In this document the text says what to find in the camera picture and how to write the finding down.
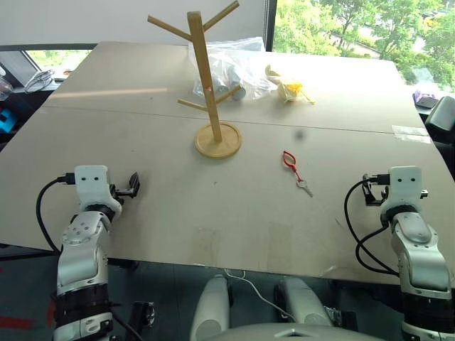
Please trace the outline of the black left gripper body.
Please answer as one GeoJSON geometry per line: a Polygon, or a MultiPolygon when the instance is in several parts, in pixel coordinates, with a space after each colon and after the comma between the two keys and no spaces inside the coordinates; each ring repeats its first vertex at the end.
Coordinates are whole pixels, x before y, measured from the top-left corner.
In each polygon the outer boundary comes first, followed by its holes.
{"type": "Polygon", "coordinates": [[[121,197],[130,196],[130,189],[117,189],[115,184],[109,184],[109,193],[115,200],[119,200],[121,197]]]}

